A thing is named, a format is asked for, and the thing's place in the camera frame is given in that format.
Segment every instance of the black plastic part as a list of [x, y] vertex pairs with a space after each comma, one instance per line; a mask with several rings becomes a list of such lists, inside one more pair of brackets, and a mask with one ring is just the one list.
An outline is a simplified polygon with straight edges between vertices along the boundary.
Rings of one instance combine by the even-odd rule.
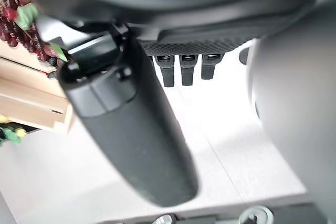
[[[191, 200], [198, 190], [193, 161], [150, 59], [131, 39], [115, 65], [132, 70], [129, 83], [125, 79], [118, 84], [112, 70], [74, 81], [66, 67], [59, 81], [93, 139], [140, 194], [163, 207]], [[94, 88], [99, 83], [104, 90]], [[126, 91], [134, 90], [126, 92], [129, 100], [108, 98], [107, 94], [119, 95], [124, 84]]]
[[194, 79], [194, 69], [197, 64], [198, 55], [180, 55], [182, 85], [191, 86]]
[[174, 63], [175, 56], [155, 56], [155, 61], [159, 65], [165, 87], [174, 86]]
[[224, 55], [202, 55], [202, 80], [211, 80], [214, 77], [215, 67], [223, 59]]
[[72, 48], [69, 53], [85, 74], [92, 74], [111, 65], [120, 52], [110, 34], [85, 42]]
[[246, 65], [247, 64], [247, 57], [248, 57], [248, 52], [249, 52], [250, 48], [244, 48], [242, 51], [240, 51], [239, 53], [239, 61], [241, 64]]

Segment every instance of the wooden block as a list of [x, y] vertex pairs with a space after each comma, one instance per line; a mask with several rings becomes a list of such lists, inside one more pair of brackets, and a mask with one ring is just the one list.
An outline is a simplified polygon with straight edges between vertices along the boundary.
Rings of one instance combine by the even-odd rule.
[[57, 97], [53, 94], [4, 79], [0, 79], [0, 95], [45, 110], [54, 110], [62, 114], [66, 112], [69, 104], [68, 100], [65, 98]]
[[56, 70], [55, 67], [42, 64], [38, 61], [36, 54], [30, 54], [26, 48], [19, 44], [16, 48], [11, 48], [7, 43], [0, 41], [1, 57], [19, 62], [23, 65], [50, 73]]
[[0, 113], [11, 121], [53, 131], [55, 122], [61, 122], [64, 115], [51, 110], [19, 102], [6, 97], [0, 97]]
[[0, 78], [65, 98], [58, 81], [43, 73], [0, 59]]

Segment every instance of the red bead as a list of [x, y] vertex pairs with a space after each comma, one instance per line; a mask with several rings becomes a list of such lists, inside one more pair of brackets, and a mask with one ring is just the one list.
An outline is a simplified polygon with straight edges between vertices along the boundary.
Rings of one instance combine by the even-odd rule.
[[17, 12], [14, 9], [7, 7], [4, 9], [4, 16], [7, 20], [15, 21], [17, 18]]
[[34, 47], [34, 46], [30, 46], [30, 47], [28, 48], [28, 52], [31, 52], [31, 53], [36, 52], [36, 47]]
[[38, 54], [38, 60], [40, 61], [48, 61], [50, 59], [50, 56], [47, 55], [44, 51], [40, 51]]
[[54, 48], [51, 45], [45, 44], [43, 46], [43, 50], [47, 55], [49, 55], [51, 57], [58, 57], [57, 52], [55, 52]]
[[3, 0], [5, 7], [9, 7], [12, 8], [14, 10], [17, 9], [17, 3], [15, 2], [15, 0]]
[[16, 47], [18, 44], [19, 42], [17, 42], [15, 38], [11, 38], [11, 40], [8, 41], [10, 47]]

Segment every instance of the textured black surface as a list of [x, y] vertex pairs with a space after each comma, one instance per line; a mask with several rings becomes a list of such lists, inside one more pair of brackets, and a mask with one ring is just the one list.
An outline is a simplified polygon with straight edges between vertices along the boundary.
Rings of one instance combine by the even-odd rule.
[[147, 55], [198, 55], [222, 54], [234, 50], [241, 44], [254, 38], [236, 38], [225, 40], [203, 40], [185, 44], [160, 44], [158, 42], [142, 42]]
[[243, 43], [284, 29], [305, 13], [238, 20], [216, 26], [165, 31], [161, 41], [141, 41], [147, 55], [224, 54]]

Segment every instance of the white surface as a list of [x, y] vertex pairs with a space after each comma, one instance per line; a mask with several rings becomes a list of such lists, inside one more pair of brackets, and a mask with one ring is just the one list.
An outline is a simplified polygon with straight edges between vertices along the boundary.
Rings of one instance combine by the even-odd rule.
[[39, 131], [0, 148], [0, 191], [16, 221], [90, 224], [305, 194], [250, 110], [237, 53], [225, 56], [212, 81], [201, 80], [199, 59], [192, 87], [181, 85], [175, 61], [175, 88], [165, 89], [197, 165], [196, 199], [171, 209], [146, 202], [77, 121], [67, 137]]

